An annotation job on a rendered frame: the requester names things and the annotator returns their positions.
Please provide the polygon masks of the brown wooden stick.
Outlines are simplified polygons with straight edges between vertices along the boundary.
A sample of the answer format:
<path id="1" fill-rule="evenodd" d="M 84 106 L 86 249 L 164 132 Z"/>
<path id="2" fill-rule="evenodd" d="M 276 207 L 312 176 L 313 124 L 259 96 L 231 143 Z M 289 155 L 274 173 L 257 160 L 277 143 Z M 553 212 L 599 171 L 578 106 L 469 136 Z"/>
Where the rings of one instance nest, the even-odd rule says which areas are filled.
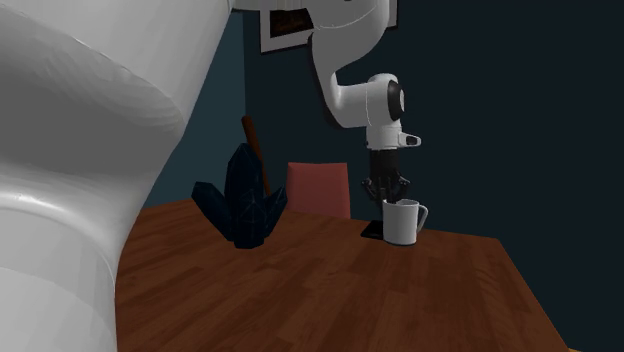
<path id="1" fill-rule="evenodd" d="M 245 115 L 241 118 L 242 127 L 247 139 L 247 143 L 251 146 L 255 154 L 257 155 L 260 163 L 261 163 L 261 171 L 263 177 L 263 186 L 267 196 L 271 194 L 270 185 L 267 178 L 266 168 L 264 165 L 264 160 L 262 156 L 262 152 L 260 149 L 258 137 L 256 134 L 256 130 L 252 121 L 252 118 L 248 115 Z"/>

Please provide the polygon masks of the flat black phone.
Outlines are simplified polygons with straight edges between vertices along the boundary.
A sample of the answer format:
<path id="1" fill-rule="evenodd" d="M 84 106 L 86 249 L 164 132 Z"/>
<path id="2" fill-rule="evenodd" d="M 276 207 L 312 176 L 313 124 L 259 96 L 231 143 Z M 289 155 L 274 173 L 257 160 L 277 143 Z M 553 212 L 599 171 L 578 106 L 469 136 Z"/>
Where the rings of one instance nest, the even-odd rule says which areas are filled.
<path id="1" fill-rule="evenodd" d="M 363 238 L 384 240 L 383 236 L 383 221 L 372 220 L 360 234 Z"/>

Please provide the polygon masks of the dark blue crystal cluster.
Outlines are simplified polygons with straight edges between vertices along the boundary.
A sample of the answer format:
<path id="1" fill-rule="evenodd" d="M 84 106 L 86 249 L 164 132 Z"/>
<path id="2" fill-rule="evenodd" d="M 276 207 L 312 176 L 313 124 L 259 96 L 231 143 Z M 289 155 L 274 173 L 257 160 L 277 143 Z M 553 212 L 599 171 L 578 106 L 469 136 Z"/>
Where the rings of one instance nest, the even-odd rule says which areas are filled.
<path id="1" fill-rule="evenodd" d="M 191 198 L 227 241 L 238 249 L 253 249 L 264 244 L 288 202 L 284 186 L 266 195 L 263 181 L 257 154 L 241 143 L 228 162 L 224 192 L 197 181 Z"/>

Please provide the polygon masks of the white mug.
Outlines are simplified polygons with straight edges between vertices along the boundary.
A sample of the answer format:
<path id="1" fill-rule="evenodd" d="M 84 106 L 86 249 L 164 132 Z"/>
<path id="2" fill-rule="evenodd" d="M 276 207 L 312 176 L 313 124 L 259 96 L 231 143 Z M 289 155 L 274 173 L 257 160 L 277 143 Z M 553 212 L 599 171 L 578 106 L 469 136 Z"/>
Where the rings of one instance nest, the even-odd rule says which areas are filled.
<path id="1" fill-rule="evenodd" d="M 428 208 L 411 199 L 395 203 L 384 200 L 382 205 L 383 240 L 397 246 L 414 245 L 429 215 Z"/>

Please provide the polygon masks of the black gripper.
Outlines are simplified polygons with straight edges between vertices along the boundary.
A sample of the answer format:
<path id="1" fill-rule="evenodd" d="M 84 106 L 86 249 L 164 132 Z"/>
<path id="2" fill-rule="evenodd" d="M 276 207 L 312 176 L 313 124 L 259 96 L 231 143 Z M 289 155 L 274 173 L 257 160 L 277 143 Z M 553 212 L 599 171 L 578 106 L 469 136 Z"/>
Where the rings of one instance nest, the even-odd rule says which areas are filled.
<path id="1" fill-rule="evenodd" d="M 399 152 L 397 149 L 370 150 L 369 178 L 361 186 L 373 202 L 383 200 L 382 188 L 389 188 L 389 201 L 402 200 L 410 186 L 410 181 L 400 175 Z"/>

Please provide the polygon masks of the white framed wall picture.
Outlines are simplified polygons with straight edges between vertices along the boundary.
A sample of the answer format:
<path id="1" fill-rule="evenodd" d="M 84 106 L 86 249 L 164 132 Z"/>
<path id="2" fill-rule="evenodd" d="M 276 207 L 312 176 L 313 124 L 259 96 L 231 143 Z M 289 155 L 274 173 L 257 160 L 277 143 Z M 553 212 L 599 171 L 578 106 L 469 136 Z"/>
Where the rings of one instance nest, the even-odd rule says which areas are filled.
<path id="1" fill-rule="evenodd" d="M 328 1 L 297 10 L 262 10 L 261 52 L 300 46 L 313 36 L 323 50 L 355 43 L 370 50 L 383 36 L 384 26 L 397 26 L 396 0 Z"/>

